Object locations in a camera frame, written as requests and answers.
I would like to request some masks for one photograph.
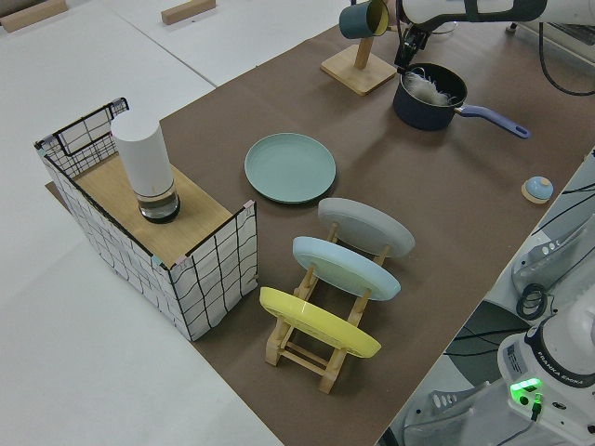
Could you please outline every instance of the blue pan handle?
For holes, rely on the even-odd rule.
[[[521,125],[511,121],[509,118],[502,116],[493,110],[478,105],[462,105],[455,108],[455,112],[466,118],[483,118],[490,123],[496,124],[505,130],[508,130],[512,135],[519,138],[527,139],[531,136],[531,132]]]

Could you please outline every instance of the teal mug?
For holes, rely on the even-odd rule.
[[[341,11],[338,28],[348,39],[364,39],[382,35],[389,27],[389,9],[383,0],[368,0]]]

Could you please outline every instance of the yellow plate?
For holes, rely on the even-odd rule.
[[[273,316],[334,348],[345,348],[360,358],[371,358],[380,344],[369,334],[328,311],[273,288],[260,288],[260,305]]]

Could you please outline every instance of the brown paper surface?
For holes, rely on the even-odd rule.
[[[455,116],[438,132],[405,125],[391,108],[398,77],[359,97],[320,70],[353,44],[337,28],[162,121],[170,160],[191,180],[229,209],[257,200],[261,285],[291,293],[304,273],[292,257],[293,238],[326,235],[317,201],[274,203],[246,179],[247,151],[270,134],[322,142],[337,163],[325,196],[374,206],[416,238],[408,256],[384,264],[402,291],[389,302],[370,302],[360,324],[382,349],[369,360],[348,357],[330,395],[317,389],[318,375],[293,362],[265,363],[275,320],[259,305],[258,291],[194,343],[284,444],[374,444],[547,209],[522,197],[522,183],[541,175],[558,193],[595,144],[594,99],[550,86],[536,39],[507,35],[506,25],[459,24],[430,39],[415,62],[457,72],[468,103],[529,128],[528,140],[478,118]],[[392,62],[396,42],[386,33],[372,52]],[[592,88],[572,63],[552,58],[549,66],[567,86]],[[311,302],[346,317],[353,300],[319,283]]]

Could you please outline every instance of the grid patterned box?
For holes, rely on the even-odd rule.
[[[258,285],[256,204],[245,204],[167,267],[74,180],[116,153],[110,124],[127,109],[126,99],[119,98],[36,142],[35,147],[101,258],[193,341]]]

